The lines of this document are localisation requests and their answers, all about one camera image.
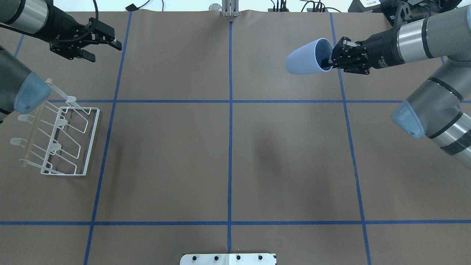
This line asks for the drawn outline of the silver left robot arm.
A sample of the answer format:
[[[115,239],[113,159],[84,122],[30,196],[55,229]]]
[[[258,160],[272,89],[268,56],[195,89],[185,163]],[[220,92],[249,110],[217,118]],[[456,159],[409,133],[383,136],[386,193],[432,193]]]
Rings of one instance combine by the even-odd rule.
[[[1,28],[28,36],[49,46],[64,59],[95,62],[96,56],[85,48],[106,44],[121,51],[113,27],[99,18],[98,3],[93,1],[94,15],[82,24],[61,10],[52,0],[2,0]],[[29,114],[44,103],[52,90],[18,55],[1,46],[1,122],[17,112]]]

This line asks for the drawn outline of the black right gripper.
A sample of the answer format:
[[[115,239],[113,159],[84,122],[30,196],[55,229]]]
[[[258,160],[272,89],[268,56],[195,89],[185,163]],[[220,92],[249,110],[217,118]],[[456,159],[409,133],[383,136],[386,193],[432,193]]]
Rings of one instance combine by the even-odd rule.
[[[383,31],[363,41],[342,37],[333,48],[331,59],[323,59],[322,70],[342,69],[346,73],[370,74],[370,68],[383,69],[402,64],[397,32]]]

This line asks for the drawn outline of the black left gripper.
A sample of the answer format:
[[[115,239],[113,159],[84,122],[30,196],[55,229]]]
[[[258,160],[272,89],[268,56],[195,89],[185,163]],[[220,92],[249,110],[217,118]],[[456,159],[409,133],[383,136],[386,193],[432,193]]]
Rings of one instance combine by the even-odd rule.
[[[48,18],[46,21],[46,42],[53,46],[65,49],[71,48],[75,58],[96,62],[95,54],[83,50],[79,42],[91,39],[92,44],[108,44],[116,50],[122,50],[122,43],[116,40],[116,32],[113,27],[90,18],[87,25],[81,25],[71,15],[58,7],[48,6]]]

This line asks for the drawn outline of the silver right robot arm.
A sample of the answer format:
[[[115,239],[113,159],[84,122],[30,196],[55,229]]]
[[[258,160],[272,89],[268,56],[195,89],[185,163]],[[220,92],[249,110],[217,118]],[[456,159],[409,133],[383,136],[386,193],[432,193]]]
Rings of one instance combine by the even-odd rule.
[[[397,3],[392,29],[357,42],[342,37],[321,57],[319,66],[369,74],[370,68],[447,57],[391,118],[413,138],[428,137],[470,168],[471,120],[459,107],[471,90],[470,6],[418,19],[407,2]]]

